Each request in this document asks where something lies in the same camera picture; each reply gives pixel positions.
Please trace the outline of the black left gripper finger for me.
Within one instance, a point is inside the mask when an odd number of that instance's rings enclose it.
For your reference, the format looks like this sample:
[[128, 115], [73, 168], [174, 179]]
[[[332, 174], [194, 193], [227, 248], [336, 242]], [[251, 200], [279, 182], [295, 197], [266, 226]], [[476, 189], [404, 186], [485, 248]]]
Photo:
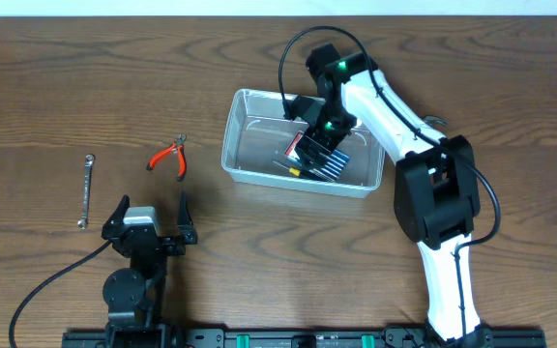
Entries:
[[102, 228], [102, 238], [104, 240], [119, 239], [126, 231], [124, 217], [130, 207], [130, 198], [124, 194], [113, 214], [107, 219]]
[[185, 244], [196, 244], [198, 235], [188, 208], [186, 193], [181, 192], [177, 216], [177, 227]]

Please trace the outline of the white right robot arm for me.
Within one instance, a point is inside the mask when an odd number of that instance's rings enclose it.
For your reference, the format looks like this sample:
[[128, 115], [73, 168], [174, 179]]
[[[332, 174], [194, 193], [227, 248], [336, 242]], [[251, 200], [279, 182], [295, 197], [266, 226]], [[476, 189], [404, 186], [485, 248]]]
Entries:
[[481, 319], [468, 261], [481, 203], [470, 143], [417, 116], [363, 52], [342, 57], [326, 44], [311, 52], [306, 67], [318, 96], [285, 104], [286, 118], [308, 124], [295, 145], [299, 163], [328, 176], [341, 163], [339, 143], [356, 124], [368, 128], [395, 166], [396, 219], [423, 258], [431, 338], [439, 346], [474, 344]]

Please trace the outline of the black yellow screwdriver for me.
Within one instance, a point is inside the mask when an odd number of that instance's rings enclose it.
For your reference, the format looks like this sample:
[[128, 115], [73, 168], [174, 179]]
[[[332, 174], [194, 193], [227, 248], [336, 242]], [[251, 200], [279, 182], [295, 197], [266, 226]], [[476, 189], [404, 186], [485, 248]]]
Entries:
[[295, 176], [297, 178], [324, 182], [324, 179], [318, 177], [317, 175], [315, 175], [315, 174], [313, 174], [309, 171], [289, 166], [289, 165], [287, 165], [285, 163], [282, 163], [282, 162], [280, 162], [276, 159], [272, 159], [271, 163], [285, 169], [286, 171], [288, 171], [290, 174], [292, 174], [293, 176]]

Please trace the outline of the claw hammer orange label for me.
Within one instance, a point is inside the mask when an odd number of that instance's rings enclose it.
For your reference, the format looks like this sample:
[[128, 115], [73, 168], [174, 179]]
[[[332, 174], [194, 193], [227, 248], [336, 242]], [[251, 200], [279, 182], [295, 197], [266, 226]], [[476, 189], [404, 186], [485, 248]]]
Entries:
[[448, 125], [448, 122], [444, 118], [434, 116], [434, 115], [426, 115], [423, 118], [423, 120], [424, 120], [425, 123], [427, 123], [431, 127], [434, 127], [434, 126], [446, 127]]

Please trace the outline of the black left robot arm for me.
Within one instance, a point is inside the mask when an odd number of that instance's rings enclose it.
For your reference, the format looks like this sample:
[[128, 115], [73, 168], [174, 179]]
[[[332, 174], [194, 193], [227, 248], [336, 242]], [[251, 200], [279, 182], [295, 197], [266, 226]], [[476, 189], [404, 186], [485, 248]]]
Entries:
[[131, 207], [124, 196], [103, 225], [102, 238], [120, 255], [130, 260], [127, 268], [112, 273], [103, 285], [108, 306], [105, 348], [184, 347], [180, 329], [161, 319], [167, 259], [182, 256], [187, 245], [195, 245], [198, 235], [188, 209], [187, 197], [180, 195], [177, 231], [162, 236], [156, 209]]

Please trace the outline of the red handled cutting pliers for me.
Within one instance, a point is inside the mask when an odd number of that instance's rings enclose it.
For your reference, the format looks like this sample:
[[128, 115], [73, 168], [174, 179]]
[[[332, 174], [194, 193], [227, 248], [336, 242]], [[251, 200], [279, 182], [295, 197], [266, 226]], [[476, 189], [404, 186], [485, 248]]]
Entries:
[[170, 154], [176, 154], [178, 158], [178, 164], [179, 164], [176, 181], [183, 182], [186, 178], [187, 171], [188, 171], [188, 164], [187, 164], [187, 159], [185, 154], [186, 140], [187, 140], [187, 136], [185, 134], [180, 133], [168, 147], [158, 151], [149, 159], [146, 165], [146, 169], [148, 171], [152, 171], [155, 169], [156, 165], [161, 160], [163, 160]]

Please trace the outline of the precision screwdriver set case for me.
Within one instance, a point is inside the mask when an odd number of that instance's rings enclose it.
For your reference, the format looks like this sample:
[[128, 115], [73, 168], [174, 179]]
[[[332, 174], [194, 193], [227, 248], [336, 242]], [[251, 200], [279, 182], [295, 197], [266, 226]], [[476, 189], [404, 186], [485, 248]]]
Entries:
[[328, 150], [302, 131], [287, 145], [283, 156], [296, 164], [300, 174], [324, 182], [335, 182], [350, 158], [340, 150]]

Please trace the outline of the silver combination wrench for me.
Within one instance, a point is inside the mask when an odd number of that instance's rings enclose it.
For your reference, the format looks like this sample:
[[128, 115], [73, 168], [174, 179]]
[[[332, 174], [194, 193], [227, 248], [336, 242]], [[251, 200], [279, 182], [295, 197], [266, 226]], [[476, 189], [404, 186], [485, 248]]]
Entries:
[[94, 162], [95, 162], [95, 156], [93, 154], [88, 154], [85, 156], [82, 212], [81, 212], [81, 217], [77, 223], [77, 226], [81, 230], [85, 230], [88, 225], [91, 177], [92, 177]]

